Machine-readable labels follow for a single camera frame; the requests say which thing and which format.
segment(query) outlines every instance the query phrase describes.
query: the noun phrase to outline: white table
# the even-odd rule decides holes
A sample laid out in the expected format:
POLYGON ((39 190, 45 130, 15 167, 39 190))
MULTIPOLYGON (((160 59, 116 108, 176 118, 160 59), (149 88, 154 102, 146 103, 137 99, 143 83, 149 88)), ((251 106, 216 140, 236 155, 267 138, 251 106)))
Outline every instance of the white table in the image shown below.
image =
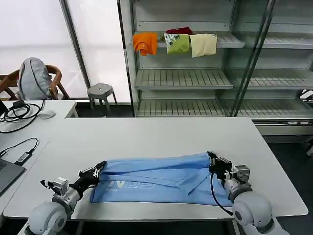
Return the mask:
MULTIPOLYGON (((35 103, 41 106, 42 101, 26 101, 26 103, 35 103)), ((12 106, 13 101, 4 101, 4 104, 9 108, 12 106)), ((26 168, 24 172, 14 184, 12 184, 1 196, 0 196, 0 214, 2 214, 4 208, 12 198, 14 192, 23 181, 30 168, 35 163, 41 151, 48 143, 49 138, 54 132, 60 121, 71 116, 77 116, 75 110, 76 102, 74 100, 48 100, 45 102, 44 111, 53 110, 56 115, 51 119, 42 120, 36 118, 32 124, 28 127, 9 134, 0 134, 0 150, 13 146, 25 139, 36 137, 39 140, 39 145, 33 153, 33 156, 23 165, 26 168)), ((0 130, 14 130, 16 127, 21 126, 19 123, 0 123, 0 130)), ((10 150, 2 159, 14 163, 23 153, 29 151, 35 144, 35 141, 28 141, 12 150, 10 150)))
MULTIPOLYGON (((308 213, 291 181, 248 118, 67 118, 58 133, 42 151, 5 208, 5 216, 27 217, 35 206, 50 201, 53 192, 40 185, 42 179, 64 177, 74 182, 79 170, 102 160, 163 158, 207 150, 230 159, 235 165, 249 166, 253 189, 270 200, 275 216, 308 213)), ((207 205, 90 204, 90 192, 85 192, 72 219, 159 221, 231 218, 219 207, 207 205)))

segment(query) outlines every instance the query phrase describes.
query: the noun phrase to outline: red cloth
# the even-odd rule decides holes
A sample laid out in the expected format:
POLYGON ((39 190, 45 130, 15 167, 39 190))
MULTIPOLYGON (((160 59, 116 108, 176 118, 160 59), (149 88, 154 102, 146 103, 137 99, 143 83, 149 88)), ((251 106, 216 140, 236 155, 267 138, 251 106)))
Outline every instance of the red cloth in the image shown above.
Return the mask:
POLYGON ((175 34, 192 34, 192 31, 189 27, 184 28, 175 28, 175 29, 169 29, 166 31, 166 33, 175 33, 175 34))

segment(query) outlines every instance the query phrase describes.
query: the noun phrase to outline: wooden chair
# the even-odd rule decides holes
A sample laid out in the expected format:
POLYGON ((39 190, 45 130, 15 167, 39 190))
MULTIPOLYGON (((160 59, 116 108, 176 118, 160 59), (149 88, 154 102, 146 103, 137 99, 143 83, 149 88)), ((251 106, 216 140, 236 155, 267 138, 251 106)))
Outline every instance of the wooden chair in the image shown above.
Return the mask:
MULTIPOLYGON (((46 65, 46 68, 48 69, 48 72, 51 74, 55 74, 54 79, 52 80, 51 86, 49 87, 50 95, 52 96, 52 99, 58 99, 56 94, 56 88, 58 87, 63 94, 63 99, 69 99, 69 96, 67 92, 65 91, 64 87, 61 84, 61 78, 62 74, 61 71, 52 65, 46 65)), ((17 87, 17 80, 19 78, 19 72, 20 70, 16 70, 9 75, 5 76, 5 78, 0 81, 0 93, 5 91, 7 92, 11 98, 9 100, 18 100, 18 98, 15 96, 14 92, 10 90, 9 87, 17 87)))

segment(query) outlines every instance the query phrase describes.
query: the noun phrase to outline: laptop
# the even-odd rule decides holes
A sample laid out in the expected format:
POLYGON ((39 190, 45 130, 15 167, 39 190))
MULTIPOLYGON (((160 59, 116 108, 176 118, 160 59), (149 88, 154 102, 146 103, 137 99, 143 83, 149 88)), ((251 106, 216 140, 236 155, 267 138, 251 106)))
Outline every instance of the laptop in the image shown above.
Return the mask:
POLYGON ((0 159, 0 195, 25 171, 22 166, 0 159))

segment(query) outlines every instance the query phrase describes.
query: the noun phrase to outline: gray backpack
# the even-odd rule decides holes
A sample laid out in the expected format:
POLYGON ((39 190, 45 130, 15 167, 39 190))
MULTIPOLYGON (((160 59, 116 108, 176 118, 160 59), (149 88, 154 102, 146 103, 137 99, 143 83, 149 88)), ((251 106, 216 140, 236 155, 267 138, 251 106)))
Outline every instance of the gray backpack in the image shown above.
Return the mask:
POLYGON ((17 82, 20 97, 22 100, 51 99, 51 80, 52 76, 40 59, 27 58, 21 65, 17 82))

